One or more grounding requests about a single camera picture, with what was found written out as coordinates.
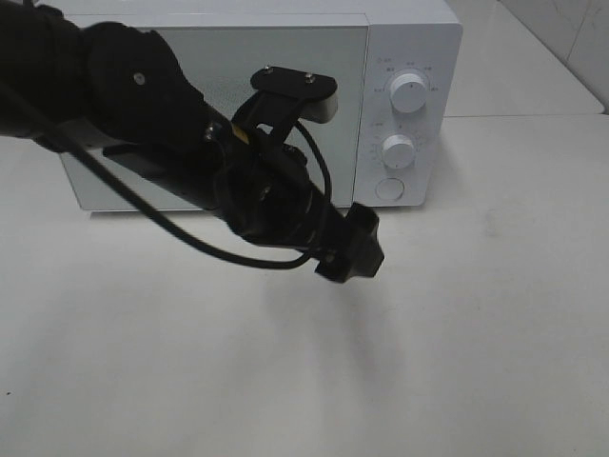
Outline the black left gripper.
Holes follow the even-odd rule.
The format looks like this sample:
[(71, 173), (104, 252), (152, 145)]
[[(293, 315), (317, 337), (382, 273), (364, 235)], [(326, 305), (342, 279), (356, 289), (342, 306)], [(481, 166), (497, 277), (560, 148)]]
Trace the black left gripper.
[[(323, 185), (310, 180), (300, 149), (276, 144), (255, 129), (242, 150), (223, 148), (223, 166), (213, 178), (220, 215), (253, 245), (323, 252), (315, 272), (330, 282), (374, 277), (384, 260), (379, 216), (357, 202), (346, 217), (339, 212), (331, 202), (333, 183), (320, 148), (303, 124), (295, 129), (309, 146)], [(339, 251), (348, 235), (346, 251)]]

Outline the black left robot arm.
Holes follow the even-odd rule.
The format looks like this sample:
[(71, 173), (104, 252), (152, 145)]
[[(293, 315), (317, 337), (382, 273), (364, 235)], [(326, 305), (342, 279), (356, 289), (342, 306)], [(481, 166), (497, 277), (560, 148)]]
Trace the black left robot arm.
[[(244, 267), (316, 260), (325, 279), (372, 277), (383, 263), (373, 209), (340, 213), (288, 135), (334, 115), (335, 79), (282, 67), (255, 72), (232, 117), (209, 105), (155, 31), (119, 22), (81, 28), (59, 9), (1, 5), (1, 132), (67, 153), (149, 220), (192, 248)], [(222, 219), (250, 244), (292, 248), (272, 261), (216, 248), (184, 231), (92, 155), (104, 156)]]

